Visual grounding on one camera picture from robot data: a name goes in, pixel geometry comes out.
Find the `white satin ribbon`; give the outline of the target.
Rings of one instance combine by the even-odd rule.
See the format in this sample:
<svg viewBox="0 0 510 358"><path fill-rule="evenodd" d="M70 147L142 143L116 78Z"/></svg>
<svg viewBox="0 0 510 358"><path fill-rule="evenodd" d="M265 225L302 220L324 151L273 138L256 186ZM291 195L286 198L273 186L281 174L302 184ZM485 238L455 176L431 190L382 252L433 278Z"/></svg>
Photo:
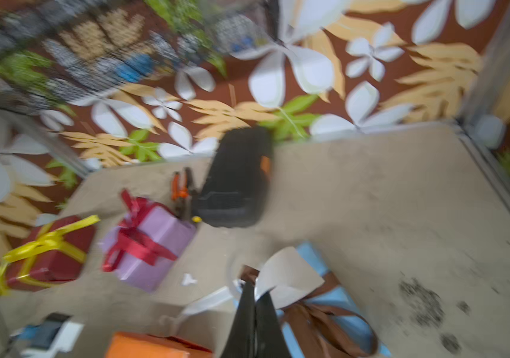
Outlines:
<svg viewBox="0 0 510 358"><path fill-rule="evenodd" d="M190 316L211 310L232 299L238 301L247 290L240 289L239 283L240 280L231 278L231 267L228 266L226 286L188 304L175 317L162 316L159 323L174 335ZM324 283L325 280L290 246L278 251L264 263L252 296L258 302L263 295L269 293L274 307L283 309L310 295Z"/></svg>

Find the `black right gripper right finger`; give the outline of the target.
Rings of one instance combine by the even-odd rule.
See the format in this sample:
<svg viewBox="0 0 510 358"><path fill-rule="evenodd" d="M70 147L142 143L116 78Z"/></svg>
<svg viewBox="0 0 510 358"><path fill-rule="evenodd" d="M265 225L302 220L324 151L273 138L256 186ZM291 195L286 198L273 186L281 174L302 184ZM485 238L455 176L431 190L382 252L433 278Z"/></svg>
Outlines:
<svg viewBox="0 0 510 358"><path fill-rule="evenodd" d="M256 358L291 358L270 292L255 305Z"/></svg>

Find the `orange gift box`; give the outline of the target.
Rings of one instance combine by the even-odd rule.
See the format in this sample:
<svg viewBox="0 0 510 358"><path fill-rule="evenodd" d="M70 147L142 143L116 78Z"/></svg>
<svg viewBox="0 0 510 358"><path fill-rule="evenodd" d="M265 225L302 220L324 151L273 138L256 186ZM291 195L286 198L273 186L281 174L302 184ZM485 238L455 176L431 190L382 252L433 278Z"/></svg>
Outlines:
<svg viewBox="0 0 510 358"><path fill-rule="evenodd" d="M212 358L213 352L178 337L117 332L105 355L107 358Z"/></svg>

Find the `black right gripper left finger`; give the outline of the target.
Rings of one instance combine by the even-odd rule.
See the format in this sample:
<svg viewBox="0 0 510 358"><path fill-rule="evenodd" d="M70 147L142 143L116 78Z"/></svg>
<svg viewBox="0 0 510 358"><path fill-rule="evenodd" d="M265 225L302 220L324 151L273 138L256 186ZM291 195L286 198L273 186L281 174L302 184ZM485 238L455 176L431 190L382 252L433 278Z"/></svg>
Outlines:
<svg viewBox="0 0 510 358"><path fill-rule="evenodd" d="M246 282L221 358L255 357L254 286Z"/></svg>

